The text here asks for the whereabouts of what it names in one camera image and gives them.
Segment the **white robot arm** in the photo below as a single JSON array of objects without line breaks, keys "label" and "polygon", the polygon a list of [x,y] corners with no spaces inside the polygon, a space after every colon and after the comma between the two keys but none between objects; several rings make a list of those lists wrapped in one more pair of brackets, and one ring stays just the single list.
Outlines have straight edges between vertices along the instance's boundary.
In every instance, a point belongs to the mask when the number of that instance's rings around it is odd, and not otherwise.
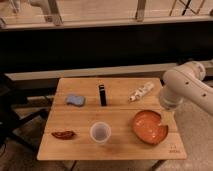
[{"label": "white robot arm", "polygon": [[213,88],[202,82],[205,76],[205,67],[197,61],[167,70],[163,74],[164,86],[159,92],[161,106],[174,110],[187,99],[213,116]]}]

